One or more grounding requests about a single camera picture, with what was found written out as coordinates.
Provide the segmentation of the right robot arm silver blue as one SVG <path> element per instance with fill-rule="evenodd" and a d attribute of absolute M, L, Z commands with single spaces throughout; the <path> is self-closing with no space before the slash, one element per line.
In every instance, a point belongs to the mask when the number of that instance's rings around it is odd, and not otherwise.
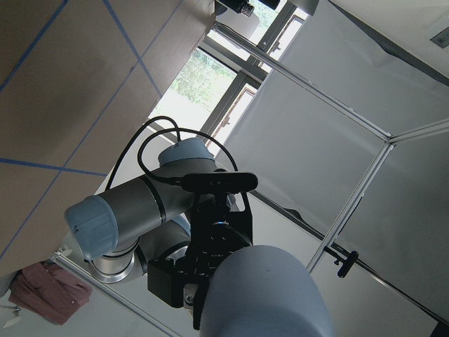
<path fill-rule="evenodd" d="M 253 243 L 252 213 L 235 195 L 257 187 L 252 173 L 218 168 L 198 138 L 159 155 L 159 167 L 86 197 L 65 219 L 92 276 L 113 284 L 135 268 L 147 288 L 192 312 L 199 329 L 210 281 L 225 258 Z"/>

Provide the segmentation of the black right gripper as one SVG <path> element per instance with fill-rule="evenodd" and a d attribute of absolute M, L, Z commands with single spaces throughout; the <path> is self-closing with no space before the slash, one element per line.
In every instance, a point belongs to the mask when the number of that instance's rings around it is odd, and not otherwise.
<path fill-rule="evenodd" d="M 241 211 L 230 194 L 195 194 L 185 254 L 178 259 L 162 256 L 148 261 L 148 291 L 173 308 L 190 310 L 195 330 L 200 329 L 206 295 L 219 265 L 239 249 L 253 245 L 248 195 L 240 195 Z"/>

